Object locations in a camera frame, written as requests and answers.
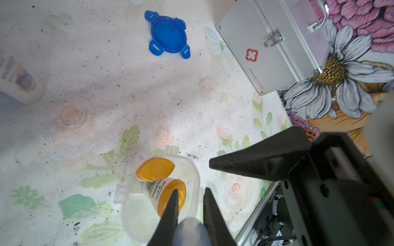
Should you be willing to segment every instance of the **white plastic bottle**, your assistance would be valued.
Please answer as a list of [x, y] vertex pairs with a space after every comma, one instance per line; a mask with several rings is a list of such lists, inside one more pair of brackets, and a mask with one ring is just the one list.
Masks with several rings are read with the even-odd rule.
[[162, 217], [172, 192], [179, 192], [178, 208], [182, 210], [186, 200], [186, 185], [183, 181], [173, 178], [158, 179], [155, 182], [144, 182], [143, 193], [149, 198], [157, 214]]
[[0, 38], [0, 91], [28, 104], [45, 92], [45, 83], [27, 67], [9, 41]]

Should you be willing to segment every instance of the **floral wallpaper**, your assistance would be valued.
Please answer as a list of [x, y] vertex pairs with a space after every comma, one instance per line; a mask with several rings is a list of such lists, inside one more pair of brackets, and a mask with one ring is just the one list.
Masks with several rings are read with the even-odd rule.
[[[310, 1], [316, 15], [322, 12]], [[362, 128], [394, 89], [394, 22], [390, 1], [328, 1], [331, 46], [324, 72], [278, 92], [293, 125], [313, 141], [321, 132], [346, 132], [365, 157], [373, 153]]]

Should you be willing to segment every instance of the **white daisy print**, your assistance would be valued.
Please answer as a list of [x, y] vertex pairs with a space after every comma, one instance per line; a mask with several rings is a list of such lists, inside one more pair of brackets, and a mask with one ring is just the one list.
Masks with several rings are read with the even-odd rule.
[[371, 48], [370, 35], [353, 39], [352, 27], [345, 26], [337, 31], [332, 20], [327, 20], [325, 29], [331, 50], [324, 72], [293, 85], [284, 94], [284, 100], [289, 100], [293, 109], [306, 106], [306, 114], [311, 119], [322, 118], [326, 114], [336, 119], [337, 114], [331, 107], [333, 101], [338, 103], [342, 112], [354, 119], [361, 117], [361, 110], [373, 113], [376, 104], [358, 81], [392, 85], [394, 72], [357, 61]]

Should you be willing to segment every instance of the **yellow bottle cap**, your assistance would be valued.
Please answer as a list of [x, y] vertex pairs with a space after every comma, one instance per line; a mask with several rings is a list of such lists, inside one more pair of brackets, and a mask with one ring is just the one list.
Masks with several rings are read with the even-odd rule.
[[165, 189], [162, 191], [162, 194], [160, 195], [159, 203], [157, 204], [157, 214], [160, 216], [160, 218], [162, 217], [172, 192], [175, 189], [178, 189], [179, 194], [178, 212], [182, 210], [186, 200], [186, 185], [183, 181], [174, 179], [165, 187]]
[[175, 168], [175, 164], [161, 157], [151, 158], [137, 169], [136, 177], [139, 180], [147, 182], [155, 182], [158, 179], [167, 178]]

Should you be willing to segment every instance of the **metal latch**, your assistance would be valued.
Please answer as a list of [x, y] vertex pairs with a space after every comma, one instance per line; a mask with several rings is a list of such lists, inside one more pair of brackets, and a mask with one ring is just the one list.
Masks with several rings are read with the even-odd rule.
[[278, 29], [274, 30], [267, 37], [265, 37], [264, 46], [266, 48], [274, 47], [284, 40], [284, 37], [281, 35]]

